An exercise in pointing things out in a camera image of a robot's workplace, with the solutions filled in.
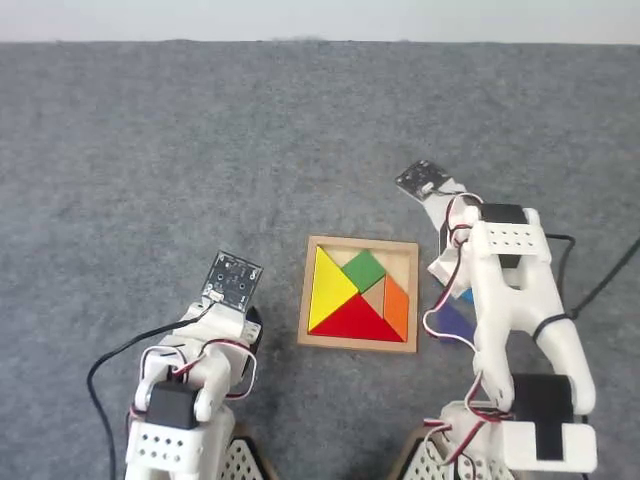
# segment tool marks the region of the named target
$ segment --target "gray carpet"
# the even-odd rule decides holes
[[[577,236],[575,303],[638,235],[639,60],[623,46],[0,46],[0,478],[106,478],[87,369],[178,318],[220,248],[265,267],[238,420],[283,480],[383,478],[422,417],[464,394],[471,356],[422,334],[408,356],[297,346],[307,236],[419,242],[426,306],[436,235],[393,177],[428,158]],[[579,320],[596,479],[640,470],[638,266]],[[97,378],[121,466],[141,348]],[[510,359],[548,369],[520,336]]]

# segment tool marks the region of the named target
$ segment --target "perforated plate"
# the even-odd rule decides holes
[[[550,255],[544,232],[537,225],[479,222],[471,241],[487,254]]]
[[[202,427],[182,430],[135,420],[131,423],[127,463],[167,472],[195,473],[203,438]]]
[[[402,480],[449,480],[452,467],[438,466],[437,462],[441,461],[442,457],[435,445],[429,442],[425,450],[423,440],[415,450]]]
[[[453,445],[442,435],[438,436],[444,448],[449,451]],[[515,480],[516,477],[509,469],[495,461],[487,462],[481,458],[473,457],[467,453],[461,456],[455,465],[440,467],[438,462],[442,461],[442,456],[432,442],[429,442],[425,449],[424,440],[415,449],[413,458],[402,480],[449,480],[453,477],[452,469],[457,470],[458,477],[462,480],[473,480],[475,469],[475,480]]]
[[[269,480],[260,468],[247,441],[236,438],[227,449],[224,468],[220,474],[222,480]]]

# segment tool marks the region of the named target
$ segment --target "circuit board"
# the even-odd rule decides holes
[[[421,160],[398,175],[396,185],[422,202],[450,178],[451,175],[438,165]]]
[[[203,295],[215,292],[223,305],[246,312],[261,275],[261,266],[220,251],[207,275]]]

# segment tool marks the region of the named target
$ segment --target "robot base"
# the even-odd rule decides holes
[[[504,464],[466,452],[458,461],[441,467],[439,462],[455,445],[445,435],[436,434],[425,447],[424,437],[429,430],[421,427],[412,432],[387,480],[449,480],[456,478],[456,473],[466,480],[473,479],[474,472],[476,479],[483,480],[532,480],[527,474],[511,472]]]

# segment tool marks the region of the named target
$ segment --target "red triangle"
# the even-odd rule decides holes
[[[395,330],[358,293],[309,332],[327,337],[402,342]]]

